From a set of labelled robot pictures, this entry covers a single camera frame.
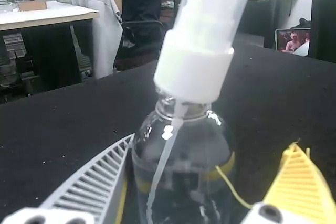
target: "desk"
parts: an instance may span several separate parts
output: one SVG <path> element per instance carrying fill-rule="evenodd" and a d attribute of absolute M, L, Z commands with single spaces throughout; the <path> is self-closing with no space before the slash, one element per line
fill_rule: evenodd
<path fill-rule="evenodd" d="M 237 191 L 262 200 L 282 151 L 301 138 L 336 196 L 336 65 L 235 45 L 213 109 L 236 134 Z M 0 217 L 39 206 L 63 181 L 154 109 L 155 63 L 0 106 Z M 136 222 L 127 199 L 123 223 Z M 234 218 L 245 212 L 237 206 Z"/>
<path fill-rule="evenodd" d="M 281 28 L 279 15 L 284 1 L 292 0 L 248 0 L 238 30 L 263 36 L 264 47 L 272 48 L 275 44 L 274 32 Z"/>
<path fill-rule="evenodd" d="M 51 90 L 81 82 L 70 25 L 86 28 L 88 36 L 92 36 L 91 21 L 99 14 L 57 1 L 48 1 L 47 7 L 0 13 L 0 36 L 23 35 L 27 53 L 33 56 L 45 89 Z"/>

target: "gray jacket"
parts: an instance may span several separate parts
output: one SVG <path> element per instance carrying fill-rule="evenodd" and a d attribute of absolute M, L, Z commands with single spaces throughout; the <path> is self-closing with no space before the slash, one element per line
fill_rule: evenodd
<path fill-rule="evenodd" d="M 99 11 L 99 18 L 92 23 L 93 75 L 98 79 L 112 74 L 122 36 L 116 3 L 114 0 L 71 0 L 71 3 Z"/>

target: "plastic bottle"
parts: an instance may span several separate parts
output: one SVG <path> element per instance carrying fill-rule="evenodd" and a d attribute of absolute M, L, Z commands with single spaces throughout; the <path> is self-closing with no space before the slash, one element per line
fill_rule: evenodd
<path fill-rule="evenodd" d="M 159 100 L 132 149 L 142 224 L 228 223 L 234 139 L 211 110 L 247 0 L 182 0 L 154 82 Z"/>
<path fill-rule="evenodd" d="M 135 139 L 133 164 L 138 187 L 141 223 L 228 223 L 231 192 L 215 169 L 233 180 L 234 139 L 210 104 L 181 104 L 183 125 L 173 125 L 177 101 L 164 94 L 144 121 Z M 168 141 L 170 155 L 152 201 L 153 176 Z"/>

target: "white spray head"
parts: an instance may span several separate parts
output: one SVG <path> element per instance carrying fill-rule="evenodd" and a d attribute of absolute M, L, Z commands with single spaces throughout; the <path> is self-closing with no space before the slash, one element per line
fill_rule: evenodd
<path fill-rule="evenodd" d="M 154 76 L 162 91 L 194 103 L 217 100 L 247 0 L 182 0 Z"/>

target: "black tabletop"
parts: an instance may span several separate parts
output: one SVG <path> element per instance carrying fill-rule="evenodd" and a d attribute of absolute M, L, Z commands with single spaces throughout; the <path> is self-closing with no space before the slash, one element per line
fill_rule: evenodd
<path fill-rule="evenodd" d="M 336 196 L 336 65 L 235 48 L 213 109 L 236 134 L 238 192 L 262 200 L 282 151 L 300 138 Z M 154 71 L 152 63 L 0 106 L 0 217 L 37 207 L 85 162 L 136 131 L 154 109 Z"/>

